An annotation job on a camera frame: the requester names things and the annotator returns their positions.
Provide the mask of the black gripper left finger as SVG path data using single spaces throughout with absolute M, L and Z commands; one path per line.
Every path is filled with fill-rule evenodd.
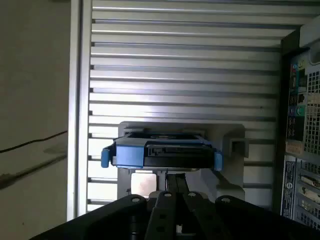
M 175 174 L 148 199 L 127 195 L 34 236 L 35 240 L 172 240 L 176 234 Z

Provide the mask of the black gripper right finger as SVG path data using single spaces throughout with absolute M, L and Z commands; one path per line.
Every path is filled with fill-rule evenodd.
M 230 195 L 211 202 L 177 174 L 178 240 L 318 240 L 320 232 Z

